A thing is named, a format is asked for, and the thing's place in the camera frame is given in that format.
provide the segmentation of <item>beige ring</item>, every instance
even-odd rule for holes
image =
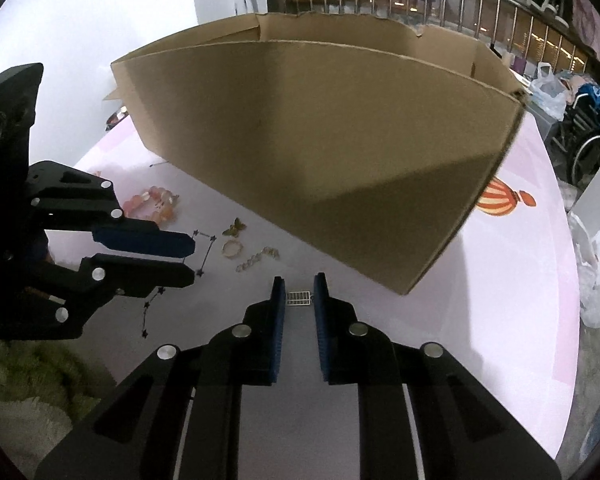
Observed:
[[[242,252],[242,244],[238,240],[227,240],[222,246],[222,256],[233,260]]]

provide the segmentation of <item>brown cardboard box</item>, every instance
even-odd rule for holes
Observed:
[[[400,294],[462,225],[523,113],[484,44],[373,16],[236,16],[111,66],[149,150]]]

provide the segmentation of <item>white table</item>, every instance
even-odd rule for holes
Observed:
[[[393,341],[420,346],[441,342],[555,457],[573,396],[578,355],[578,280],[562,200],[535,121],[527,114],[498,177],[535,197],[509,215],[475,210],[449,247],[408,296],[398,296],[317,251],[199,181],[160,162],[139,140],[131,119],[109,132],[77,168],[101,171],[120,202],[150,186],[180,195],[176,220],[167,228],[217,235],[204,275],[186,289],[159,296],[141,337],[143,300],[116,298],[85,325],[79,344],[97,356],[117,381],[166,343],[191,348],[240,322],[245,308],[268,298],[273,277],[286,288],[310,290],[325,272],[330,293],[351,302],[359,319]],[[220,249],[235,217],[244,261],[264,246],[264,256],[245,272]],[[88,234],[49,233],[57,261],[79,262],[102,252]],[[196,237],[187,264],[197,269],[207,248]],[[288,308],[282,367],[270,388],[243,391],[240,427],[241,479],[358,478],[358,403],[355,386],[327,386],[318,365],[312,309]]]

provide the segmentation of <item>butterfly charm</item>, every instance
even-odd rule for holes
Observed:
[[[247,226],[240,222],[239,218],[236,218],[235,222],[231,225],[231,227],[224,231],[222,235],[237,238],[240,235],[240,231],[244,231],[246,228]]]

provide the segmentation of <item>striped hot air balloon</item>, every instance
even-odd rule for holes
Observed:
[[[475,206],[489,215],[504,216],[511,213],[518,202],[529,207],[536,206],[536,200],[529,193],[526,191],[516,193],[499,178],[493,177]]]

